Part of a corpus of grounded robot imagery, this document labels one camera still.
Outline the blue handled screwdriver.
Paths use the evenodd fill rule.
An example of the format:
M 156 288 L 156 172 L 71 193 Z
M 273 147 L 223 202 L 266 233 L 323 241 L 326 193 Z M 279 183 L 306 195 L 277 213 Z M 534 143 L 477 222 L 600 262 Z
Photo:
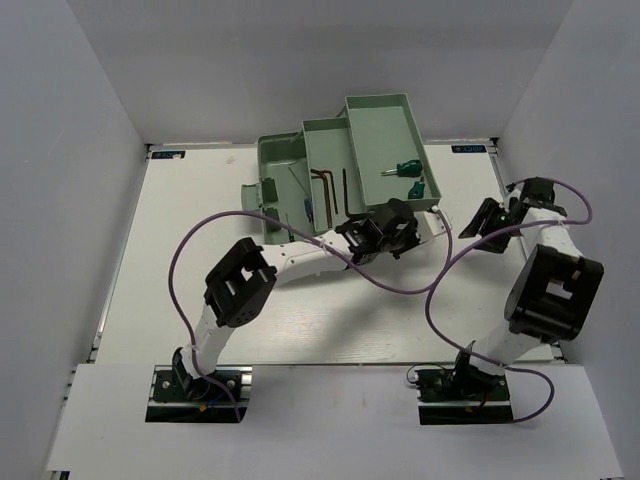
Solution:
M 309 198 L 305 198 L 303 200 L 303 205 L 304 205 L 304 212 L 305 212 L 306 218 L 308 219 L 309 222 L 313 222 L 314 211 L 313 211 L 313 204 L 311 200 Z

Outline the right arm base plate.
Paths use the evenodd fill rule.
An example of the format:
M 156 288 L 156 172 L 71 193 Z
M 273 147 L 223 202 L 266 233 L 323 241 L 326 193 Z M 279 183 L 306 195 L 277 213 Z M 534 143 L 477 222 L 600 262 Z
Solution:
M 411 366 L 406 380 L 418 393 L 421 426 L 498 425 L 514 419 L 505 376 L 488 384 L 473 380 L 463 388 L 453 368 L 426 363 Z

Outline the green stubby phillips screwdriver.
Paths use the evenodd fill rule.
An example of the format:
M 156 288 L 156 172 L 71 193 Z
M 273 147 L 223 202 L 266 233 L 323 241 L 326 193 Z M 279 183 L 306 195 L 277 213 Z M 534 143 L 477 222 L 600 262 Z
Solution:
M 418 178 L 422 175 L 423 164 L 420 159 L 412 159 L 398 163 L 394 168 L 381 172 L 382 176 L 397 176 L 399 178 Z

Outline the black green precision screwdriver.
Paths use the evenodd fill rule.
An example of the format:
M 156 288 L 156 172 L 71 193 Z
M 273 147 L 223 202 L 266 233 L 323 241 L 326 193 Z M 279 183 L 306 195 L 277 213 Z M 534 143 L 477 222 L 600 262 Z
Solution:
M 285 220 L 286 220 L 286 224 L 287 224 L 287 227 L 288 227 L 287 228 L 287 232 L 288 232 L 289 242 L 294 242 L 295 241 L 295 236 L 294 236 L 294 233 L 291 231 L 291 225 L 290 225 L 288 213 L 285 213 Z

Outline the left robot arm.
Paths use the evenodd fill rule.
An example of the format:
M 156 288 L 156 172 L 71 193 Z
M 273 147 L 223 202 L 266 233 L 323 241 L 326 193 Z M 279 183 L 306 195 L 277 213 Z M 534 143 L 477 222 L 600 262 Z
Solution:
M 258 245 L 250 237 L 238 240 L 206 276 L 201 317 L 186 325 L 189 341 L 172 358 L 174 382 L 187 398 L 218 390 L 236 399 L 216 373 L 219 357 L 234 330 L 257 318 L 275 288 L 326 272 L 351 269 L 362 274 L 364 265 L 381 254 L 399 258 L 451 233 L 439 208 L 414 212 L 396 198 L 320 236 L 288 230 L 295 241 Z

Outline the green toolbox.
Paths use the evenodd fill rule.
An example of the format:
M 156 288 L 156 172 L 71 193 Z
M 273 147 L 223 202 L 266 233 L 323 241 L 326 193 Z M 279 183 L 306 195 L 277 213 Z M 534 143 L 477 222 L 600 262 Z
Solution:
M 420 159 L 418 178 L 382 176 L 398 163 Z M 348 96 L 339 113 L 305 120 L 300 130 L 265 135 L 257 141 L 258 180 L 241 188 L 241 205 L 286 223 L 312 236 L 345 223 L 342 169 L 347 171 L 349 209 L 368 213 L 391 198 L 425 211 L 440 203 L 442 194 L 428 160 L 422 137 L 405 93 Z M 335 214 L 329 177 L 333 172 L 339 214 Z M 422 199 L 409 200 L 415 181 L 423 179 Z M 309 222 L 303 200 L 313 204 Z

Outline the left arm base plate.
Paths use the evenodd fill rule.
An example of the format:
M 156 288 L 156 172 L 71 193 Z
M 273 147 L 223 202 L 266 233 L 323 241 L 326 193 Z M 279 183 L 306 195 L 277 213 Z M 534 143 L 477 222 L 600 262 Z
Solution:
M 246 413 L 252 383 L 252 368 L 220 367 L 214 377 L 233 394 L 240 414 Z M 156 366 L 146 407 L 146 423 L 236 424 L 239 420 L 228 395 L 218 386 L 198 379 L 185 392 L 169 366 Z

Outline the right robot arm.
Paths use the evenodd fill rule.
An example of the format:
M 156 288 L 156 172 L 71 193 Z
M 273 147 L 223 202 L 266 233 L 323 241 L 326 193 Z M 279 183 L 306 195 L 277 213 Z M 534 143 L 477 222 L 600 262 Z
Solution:
M 504 320 L 486 337 L 459 353 L 449 375 L 457 395 L 472 399 L 495 388 L 504 367 L 541 344 L 575 339 L 586 321 L 604 276 L 601 262 L 573 243 L 566 210 L 555 203 L 554 182 L 533 177 L 508 188 L 501 202 L 486 198 L 461 239 L 486 237 L 504 227 L 535 223 L 523 231 L 496 236 L 476 248 L 502 253 L 520 236 L 528 256 L 504 308 Z

